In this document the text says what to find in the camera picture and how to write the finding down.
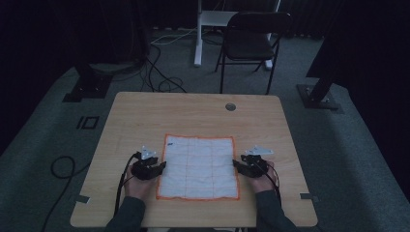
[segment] black backdrop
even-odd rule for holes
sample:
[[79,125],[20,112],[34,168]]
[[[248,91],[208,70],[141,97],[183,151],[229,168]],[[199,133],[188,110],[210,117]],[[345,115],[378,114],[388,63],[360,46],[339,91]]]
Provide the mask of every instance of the black backdrop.
[[[136,54],[122,55],[129,55],[132,26],[128,17],[130,9],[120,5],[127,6],[128,1],[136,0],[54,1],[65,6],[78,36],[80,50],[89,63],[115,63],[135,58]],[[196,27],[196,0],[141,1],[146,3],[145,22],[151,26],[172,29]],[[329,31],[341,1],[281,0],[280,10],[290,12],[295,20],[289,36],[322,38]],[[203,8],[212,10],[218,2],[203,0]],[[273,3],[271,0],[227,0],[225,4],[230,10],[241,11],[258,10]],[[103,11],[104,7],[115,9],[116,13]],[[106,23],[108,18],[115,20]],[[66,45],[47,0],[0,1],[0,155],[55,79],[73,66]]]
[[407,199],[409,42],[409,1],[348,0],[307,74],[331,78],[349,90]]

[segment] power cord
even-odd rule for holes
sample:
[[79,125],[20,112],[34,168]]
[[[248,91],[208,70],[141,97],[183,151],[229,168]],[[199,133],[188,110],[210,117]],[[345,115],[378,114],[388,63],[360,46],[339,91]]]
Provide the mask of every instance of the power cord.
[[[67,176],[60,175],[60,174],[58,174],[58,173],[54,170],[55,163],[56,163],[57,161],[59,161],[59,160],[69,160],[69,161],[71,162],[72,170],[71,170],[71,172],[70,172],[70,175],[67,175]],[[66,183],[66,185],[64,186],[63,191],[60,193],[60,196],[57,198],[57,200],[54,202],[53,206],[51,207],[50,211],[48,212],[47,217],[46,217],[45,220],[44,220],[44,224],[43,224],[43,228],[42,228],[42,231],[43,231],[43,232],[45,231],[45,228],[46,228],[46,226],[47,226],[47,224],[48,224],[48,220],[49,220],[49,218],[50,218],[52,212],[54,211],[54,209],[55,209],[55,207],[57,206],[57,204],[60,202],[60,200],[61,200],[61,198],[63,197],[64,193],[66,193],[67,188],[69,187],[70,183],[72,182],[73,177],[76,176],[76,175],[78,175],[78,174],[81,173],[82,171],[84,171],[86,168],[88,168],[88,167],[90,166],[90,164],[91,164],[91,162],[87,163],[84,167],[82,167],[82,168],[79,169],[78,171],[75,171],[75,160],[74,160],[72,157],[69,157],[69,156],[59,157],[59,158],[55,159],[54,162],[51,164],[51,166],[50,166],[50,171],[51,171],[51,174],[52,174],[55,178],[57,178],[57,179],[63,179],[63,180],[64,180],[64,179],[69,179],[69,181]]]
[[[155,48],[159,53],[158,56],[155,58],[154,62],[151,62],[150,59],[147,59],[148,63],[151,64],[151,68],[148,71],[148,82],[147,81],[145,81],[145,82],[151,88],[152,92],[163,92],[163,93],[164,92],[169,92],[170,93],[173,90],[180,89],[184,93],[187,93],[187,91],[182,87],[184,82],[181,78],[167,77],[156,67],[156,64],[157,64],[157,62],[158,62],[158,60],[160,59],[160,56],[161,56],[161,50],[160,50],[159,47],[157,47],[155,45],[152,45],[152,47]],[[154,85],[153,85],[153,82],[152,82],[151,74],[152,74],[153,69],[155,69],[160,74],[160,76],[163,78],[163,81],[160,82],[158,88],[155,88]],[[163,89],[163,87],[162,87],[165,84],[167,85],[167,89]]]
[[273,167],[271,164],[267,163],[268,166],[270,166],[270,167],[274,170],[275,175],[276,175],[277,178],[278,178],[278,184],[275,183],[275,181],[268,175],[268,172],[267,172],[267,171],[265,172],[265,171],[263,170],[263,168],[262,168],[259,164],[257,164],[255,161],[254,161],[252,164],[254,164],[255,166],[257,166],[257,168],[259,168],[259,169],[263,172],[263,174],[264,174],[266,177],[268,177],[268,179],[272,182],[272,184],[274,185],[274,188],[275,188],[275,193],[277,194],[277,198],[278,198],[278,201],[279,201],[279,205],[281,206],[281,197],[280,197],[280,191],[279,191],[280,181],[279,181],[279,175],[278,175],[277,171],[274,169],[274,167]]
[[133,154],[133,155],[130,157],[130,159],[127,161],[126,167],[124,168],[123,174],[121,174],[120,183],[118,183],[118,188],[117,188],[117,196],[116,196],[116,198],[115,198],[114,216],[117,215],[118,209],[120,208],[121,190],[122,190],[122,188],[123,188],[123,185],[133,177],[133,176],[131,176],[131,177],[129,177],[129,179],[127,179],[126,181],[124,181],[124,179],[126,178],[127,170],[128,170],[128,168],[129,168],[129,166],[130,166],[130,163],[131,163],[132,159],[135,158],[135,156],[136,156],[136,154]]

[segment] gray carpet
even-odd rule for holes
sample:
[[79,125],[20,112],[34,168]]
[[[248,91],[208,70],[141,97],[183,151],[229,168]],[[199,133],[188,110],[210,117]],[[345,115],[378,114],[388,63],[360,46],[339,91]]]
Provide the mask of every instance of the gray carpet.
[[[219,37],[208,36],[219,40]],[[189,93],[218,93],[220,73],[214,72],[219,47],[204,44],[202,66],[193,66],[195,41],[185,38],[159,45],[157,67],[167,76],[183,80]],[[321,45],[310,39],[284,39],[281,44],[271,95],[279,96],[314,202],[319,227],[301,231],[409,231],[410,206],[384,162],[371,134],[344,88],[334,85],[331,93],[344,114],[305,109],[296,84],[314,84],[305,78]],[[158,52],[151,49],[151,60]],[[118,66],[95,66],[106,72]],[[227,67],[225,94],[263,94],[269,72],[253,67]],[[75,159],[75,170],[92,160],[110,106],[121,91],[151,91],[143,84],[145,70],[117,74],[105,99],[62,102],[77,78],[68,70],[48,91],[14,142],[0,158],[0,231],[42,231],[47,213],[68,179],[52,176],[50,165],[60,156]],[[153,72],[154,86],[161,77]],[[94,130],[77,128],[81,117],[99,116]],[[60,175],[69,175],[71,164],[55,165]],[[86,172],[74,176],[66,193],[49,218],[46,231],[102,231],[70,225],[74,198]]]

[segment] metal stand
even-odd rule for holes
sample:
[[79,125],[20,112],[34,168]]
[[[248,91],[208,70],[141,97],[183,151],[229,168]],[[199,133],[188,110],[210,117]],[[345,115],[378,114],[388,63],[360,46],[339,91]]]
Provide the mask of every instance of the metal stand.
[[83,98],[103,99],[108,90],[112,76],[99,75],[94,72],[80,49],[78,37],[70,23],[63,4],[58,0],[48,0],[60,24],[62,36],[65,38],[66,49],[71,56],[79,79],[72,92],[64,97],[63,102],[81,102]]
[[[323,90],[317,89],[317,84],[316,85],[304,85],[304,84],[299,84],[296,85],[298,88],[299,94],[302,98],[302,101],[304,103],[305,108],[316,108],[316,109],[330,109],[332,112],[337,113],[337,114],[343,114],[343,109],[341,108],[341,105],[338,103],[335,103],[335,100],[333,99],[331,93],[327,91],[326,93],[323,93]],[[323,97],[316,98],[317,91],[322,91],[322,95],[324,94]]]
[[104,99],[111,83],[112,75],[94,74],[93,83],[89,78],[80,77],[76,82],[71,93],[66,94],[63,102],[81,102],[82,99]]

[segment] robotic hand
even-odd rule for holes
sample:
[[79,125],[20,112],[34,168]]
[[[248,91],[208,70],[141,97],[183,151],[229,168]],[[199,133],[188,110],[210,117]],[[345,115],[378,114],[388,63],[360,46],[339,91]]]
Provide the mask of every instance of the robotic hand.
[[151,180],[156,178],[162,174],[166,167],[166,161],[158,166],[153,166],[157,164],[158,158],[149,157],[148,159],[143,159],[140,152],[136,152],[133,156],[138,159],[138,161],[132,165],[131,173],[139,180]]
[[260,155],[241,155],[241,160],[246,165],[233,159],[233,166],[237,168],[239,173],[247,177],[256,178],[268,173],[268,163]]

